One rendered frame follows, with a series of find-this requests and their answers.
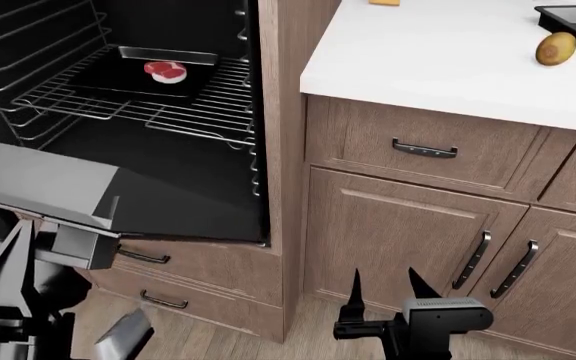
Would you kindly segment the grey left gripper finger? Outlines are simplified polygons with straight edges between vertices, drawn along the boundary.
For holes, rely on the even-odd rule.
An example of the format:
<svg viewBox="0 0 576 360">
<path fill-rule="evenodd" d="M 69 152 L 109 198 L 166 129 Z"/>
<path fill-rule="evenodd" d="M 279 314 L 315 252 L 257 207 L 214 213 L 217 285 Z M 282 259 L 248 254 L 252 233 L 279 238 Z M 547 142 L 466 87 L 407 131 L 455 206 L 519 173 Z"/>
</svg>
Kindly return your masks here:
<svg viewBox="0 0 576 360">
<path fill-rule="evenodd" d="M 34 224 L 22 220 L 0 246 L 0 311 L 35 311 Z"/>
</svg>

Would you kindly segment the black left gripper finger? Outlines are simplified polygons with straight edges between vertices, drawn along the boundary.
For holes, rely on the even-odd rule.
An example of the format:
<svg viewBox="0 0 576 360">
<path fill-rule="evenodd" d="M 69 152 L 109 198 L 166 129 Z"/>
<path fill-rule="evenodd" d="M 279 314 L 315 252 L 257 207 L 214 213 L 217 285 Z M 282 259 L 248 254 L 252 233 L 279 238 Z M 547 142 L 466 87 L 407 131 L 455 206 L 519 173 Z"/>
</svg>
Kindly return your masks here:
<svg viewBox="0 0 576 360">
<path fill-rule="evenodd" d="M 91 282 L 70 266 L 35 262 L 35 288 L 49 312 L 73 308 L 83 302 Z"/>
</svg>

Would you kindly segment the wooden cabinet door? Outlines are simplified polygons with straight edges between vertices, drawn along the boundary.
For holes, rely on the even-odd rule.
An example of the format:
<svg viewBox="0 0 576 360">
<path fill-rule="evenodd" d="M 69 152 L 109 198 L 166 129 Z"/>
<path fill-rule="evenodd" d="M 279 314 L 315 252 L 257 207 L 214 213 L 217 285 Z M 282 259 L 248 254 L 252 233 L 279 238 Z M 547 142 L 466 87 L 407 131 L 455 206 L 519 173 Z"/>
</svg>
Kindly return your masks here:
<svg viewBox="0 0 576 360">
<path fill-rule="evenodd" d="M 412 267 L 442 296 L 466 296 L 528 207 L 314 168 L 308 191 L 306 293 L 348 298 L 359 270 L 366 305 L 400 309 Z M 452 288 L 488 230 L 492 240 L 470 278 Z"/>
<path fill-rule="evenodd" d="M 490 297 L 526 254 L 539 250 L 499 299 Z M 533 208 L 496 254 L 470 295 L 494 314 L 488 331 L 516 342 L 576 356 L 576 215 Z"/>
</svg>

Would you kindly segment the silver oven door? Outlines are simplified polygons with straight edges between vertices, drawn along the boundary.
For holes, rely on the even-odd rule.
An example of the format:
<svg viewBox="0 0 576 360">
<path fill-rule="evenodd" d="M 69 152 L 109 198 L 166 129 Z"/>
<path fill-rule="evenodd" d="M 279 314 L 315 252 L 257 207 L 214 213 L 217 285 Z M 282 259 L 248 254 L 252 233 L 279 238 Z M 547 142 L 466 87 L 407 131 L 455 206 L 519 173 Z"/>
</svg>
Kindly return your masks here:
<svg viewBox="0 0 576 360">
<path fill-rule="evenodd" d="M 255 212 L 124 167 L 4 143 L 0 208 L 116 237 L 263 239 Z"/>
</svg>

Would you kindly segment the raw red steak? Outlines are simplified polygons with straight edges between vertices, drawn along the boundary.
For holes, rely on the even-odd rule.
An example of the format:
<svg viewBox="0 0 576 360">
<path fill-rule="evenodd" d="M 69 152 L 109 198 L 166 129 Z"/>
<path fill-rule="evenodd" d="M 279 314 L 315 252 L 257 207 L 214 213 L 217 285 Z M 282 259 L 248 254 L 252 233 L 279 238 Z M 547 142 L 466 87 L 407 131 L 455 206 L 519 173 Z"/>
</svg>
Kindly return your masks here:
<svg viewBox="0 0 576 360">
<path fill-rule="evenodd" d="M 143 68 L 158 83 L 181 83 L 187 77 L 187 69 L 178 62 L 147 62 Z"/>
</svg>

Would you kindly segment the wooden drawer under oven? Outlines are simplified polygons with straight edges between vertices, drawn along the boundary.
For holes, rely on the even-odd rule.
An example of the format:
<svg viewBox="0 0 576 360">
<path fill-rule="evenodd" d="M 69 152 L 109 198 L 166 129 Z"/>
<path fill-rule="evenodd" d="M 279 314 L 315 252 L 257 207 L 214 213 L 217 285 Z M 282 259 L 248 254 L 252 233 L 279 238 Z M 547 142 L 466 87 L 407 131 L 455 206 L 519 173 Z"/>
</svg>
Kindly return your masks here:
<svg viewBox="0 0 576 360">
<path fill-rule="evenodd" d="M 233 290 L 258 302 L 283 302 L 281 257 L 256 245 L 122 240 L 120 245 L 150 254 L 168 254 L 166 264 L 117 255 L 116 260 L 157 272 Z"/>
<path fill-rule="evenodd" d="M 175 283 L 121 269 L 93 271 L 91 277 L 103 290 L 138 300 L 144 304 L 154 305 L 140 299 L 140 291 L 148 290 L 150 296 L 159 299 L 167 299 L 170 302 L 181 300 L 189 302 L 187 308 L 183 310 L 154 305 L 159 308 L 275 342 L 282 342 L 285 338 L 283 309 L 274 305 L 245 299 L 215 288 L 192 283 Z"/>
</svg>

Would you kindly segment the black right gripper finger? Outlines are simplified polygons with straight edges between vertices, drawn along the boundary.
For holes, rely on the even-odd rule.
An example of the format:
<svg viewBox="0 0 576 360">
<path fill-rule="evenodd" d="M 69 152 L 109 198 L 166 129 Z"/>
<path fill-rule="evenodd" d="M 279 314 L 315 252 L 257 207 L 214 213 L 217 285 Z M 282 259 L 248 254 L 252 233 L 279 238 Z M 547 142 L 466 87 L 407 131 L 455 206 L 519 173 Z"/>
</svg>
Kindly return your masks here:
<svg viewBox="0 0 576 360">
<path fill-rule="evenodd" d="M 352 290 L 346 305 L 340 308 L 338 323 L 357 323 L 364 321 L 365 304 L 362 298 L 361 278 L 355 269 Z"/>
<path fill-rule="evenodd" d="M 414 293 L 414 299 L 439 299 L 437 293 L 412 267 L 408 269 L 409 281 Z"/>
</svg>

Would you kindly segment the brown kiwi fruit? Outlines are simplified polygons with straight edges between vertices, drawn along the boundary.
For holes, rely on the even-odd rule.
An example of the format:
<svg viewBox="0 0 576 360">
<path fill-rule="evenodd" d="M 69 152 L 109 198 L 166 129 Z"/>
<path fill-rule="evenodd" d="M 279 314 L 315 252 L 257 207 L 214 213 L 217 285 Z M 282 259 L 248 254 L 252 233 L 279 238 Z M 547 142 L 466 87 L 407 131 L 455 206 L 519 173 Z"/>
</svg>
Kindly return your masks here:
<svg viewBox="0 0 576 360">
<path fill-rule="evenodd" d="M 555 32 L 538 45 L 536 61 L 545 66 L 561 65 L 570 59 L 576 51 L 576 38 L 568 32 Z"/>
</svg>

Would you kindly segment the wooden base cabinet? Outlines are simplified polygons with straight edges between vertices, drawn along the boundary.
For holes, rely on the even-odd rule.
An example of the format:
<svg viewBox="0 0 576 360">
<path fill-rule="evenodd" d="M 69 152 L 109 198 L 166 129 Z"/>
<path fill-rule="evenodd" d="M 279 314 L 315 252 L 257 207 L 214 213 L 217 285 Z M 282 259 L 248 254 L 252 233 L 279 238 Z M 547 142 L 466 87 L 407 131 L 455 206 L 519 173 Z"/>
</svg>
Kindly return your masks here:
<svg viewBox="0 0 576 360">
<path fill-rule="evenodd" d="M 414 269 L 489 338 L 576 359 L 576 130 L 323 96 L 306 119 L 308 293 L 360 275 L 399 310 Z"/>
</svg>

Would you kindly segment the tall wooden oven cabinet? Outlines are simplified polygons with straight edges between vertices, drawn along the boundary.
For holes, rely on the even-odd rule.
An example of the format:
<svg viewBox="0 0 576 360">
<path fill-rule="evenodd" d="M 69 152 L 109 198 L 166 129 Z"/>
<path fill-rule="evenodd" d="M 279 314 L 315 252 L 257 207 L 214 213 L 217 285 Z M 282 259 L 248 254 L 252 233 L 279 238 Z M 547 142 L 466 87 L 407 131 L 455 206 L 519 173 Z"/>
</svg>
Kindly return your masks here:
<svg viewBox="0 0 576 360">
<path fill-rule="evenodd" d="M 274 306 L 283 309 L 285 341 L 302 293 L 306 100 L 300 92 L 300 76 L 341 0 L 257 2 L 261 32 L 270 244 L 265 247 L 256 246 L 281 257 L 283 302 Z M 198 284 L 251 299 L 233 290 L 119 260 L 115 260 L 110 269 L 136 272 L 175 283 Z"/>
</svg>

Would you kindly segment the black built-in oven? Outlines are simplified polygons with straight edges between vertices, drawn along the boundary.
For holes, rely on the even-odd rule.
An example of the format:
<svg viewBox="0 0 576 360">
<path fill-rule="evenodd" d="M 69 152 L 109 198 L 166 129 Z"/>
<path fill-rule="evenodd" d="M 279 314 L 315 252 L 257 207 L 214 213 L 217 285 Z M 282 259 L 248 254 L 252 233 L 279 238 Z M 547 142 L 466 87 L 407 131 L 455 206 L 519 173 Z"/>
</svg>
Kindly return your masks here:
<svg viewBox="0 0 576 360">
<path fill-rule="evenodd" d="M 105 47 L 247 58 L 256 143 L 182 131 L 153 115 L 93 119 L 37 111 L 14 98 Z M 257 0 L 0 0 L 0 143 L 124 167 L 255 212 L 269 242 Z M 222 241 L 194 238 L 169 238 Z"/>
</svg>

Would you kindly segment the black baking tray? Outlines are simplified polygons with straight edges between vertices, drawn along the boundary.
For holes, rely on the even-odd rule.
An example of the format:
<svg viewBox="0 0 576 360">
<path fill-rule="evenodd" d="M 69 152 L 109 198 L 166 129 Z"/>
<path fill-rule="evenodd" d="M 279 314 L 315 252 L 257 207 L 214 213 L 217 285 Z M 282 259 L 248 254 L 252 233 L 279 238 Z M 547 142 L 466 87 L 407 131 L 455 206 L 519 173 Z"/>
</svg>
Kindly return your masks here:
<svg viewBox="0 0 576 360">
<path fill-rule="evenodd" d="M 119 46 L 86 66 L 69 84 L 86 92 L 130 100 L 186 100 L 206 85 L 218 60 L 214 53 Z M 187 77 L 181 83 L 158 83 L 144 71 L 147 62 L 181 63 L 187 69 Z"/>
</svg>

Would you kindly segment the silver oven door handle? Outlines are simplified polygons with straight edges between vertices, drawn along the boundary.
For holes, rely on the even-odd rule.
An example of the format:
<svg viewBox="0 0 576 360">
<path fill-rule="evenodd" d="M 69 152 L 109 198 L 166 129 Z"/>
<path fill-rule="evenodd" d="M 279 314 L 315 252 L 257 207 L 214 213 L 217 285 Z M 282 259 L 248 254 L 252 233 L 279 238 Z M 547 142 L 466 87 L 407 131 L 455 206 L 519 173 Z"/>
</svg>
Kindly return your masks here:
<svg viewBox="0 0 576 360">
<path fill-rule="evenodd" d="M 35 258 L 86 270 L 110 269 L 119 239 L 66 225 L 43 222 L 33 241 Z"/>
</svg>

